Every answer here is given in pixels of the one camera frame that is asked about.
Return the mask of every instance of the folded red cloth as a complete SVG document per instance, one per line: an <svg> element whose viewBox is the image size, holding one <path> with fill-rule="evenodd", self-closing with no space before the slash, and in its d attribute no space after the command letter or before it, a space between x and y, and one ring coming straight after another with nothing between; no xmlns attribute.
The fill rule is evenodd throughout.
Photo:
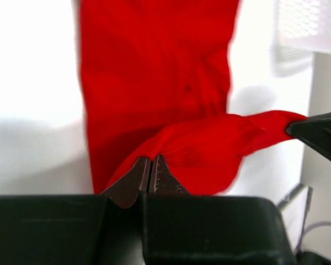
<svg viewBox="0 0 331 265"><path fill-rule="evenodd" d="M226 114L238 0L84 0L81 80L94 191L164 154L193 194L234 180L242 157L303 116Z"/></svg>

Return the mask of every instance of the red fabric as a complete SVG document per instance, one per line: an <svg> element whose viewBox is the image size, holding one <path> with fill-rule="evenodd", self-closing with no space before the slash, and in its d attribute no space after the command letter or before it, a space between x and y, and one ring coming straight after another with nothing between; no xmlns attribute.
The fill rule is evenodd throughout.
<svg viewBox="0 0 331 265"><path fill-rule="evenodd" d="M164 154L193 194L234 180L243 156L288 140L287 112L226 114L238 0L83 0L81 78L96 193Z"/></svg>

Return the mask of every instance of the cable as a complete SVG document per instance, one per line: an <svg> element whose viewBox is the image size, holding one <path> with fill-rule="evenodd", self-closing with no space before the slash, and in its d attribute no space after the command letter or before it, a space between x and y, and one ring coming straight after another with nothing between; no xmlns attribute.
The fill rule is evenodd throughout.
<svg viewBox="0 0 331 265"><path fill-rule="evenodd" d="M331 221L322 221L322 222L316 222L314 224L311 224L310 226L308 226L307 228L304 229L303 234L301 235L300 239L299 239L299 244L298 244L298 250L301 250L302 247L302 243L303 243L303 238L312 230L314 230L315 228L319 228L322 226L330 226L331 227Z"/></svg>

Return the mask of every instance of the white basket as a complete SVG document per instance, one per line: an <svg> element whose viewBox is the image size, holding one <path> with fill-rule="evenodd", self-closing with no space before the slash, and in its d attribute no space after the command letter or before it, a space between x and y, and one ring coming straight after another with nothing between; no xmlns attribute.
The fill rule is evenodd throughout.
<svg viewBox="0 0 331 265"><path fill-rule="evenodd" d="M331 54L331 0L278 0L283 46Z"/></svg>

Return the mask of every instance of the perforated plastic basket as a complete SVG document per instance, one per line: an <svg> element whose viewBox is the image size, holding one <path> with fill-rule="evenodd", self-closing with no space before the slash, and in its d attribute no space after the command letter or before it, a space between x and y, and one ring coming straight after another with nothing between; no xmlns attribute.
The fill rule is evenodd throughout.
<svg viewBox="0 0 331 265"><path fill-rule="evenodd" d="M281 45L331 54L331 0L278 0Z"/></svg>

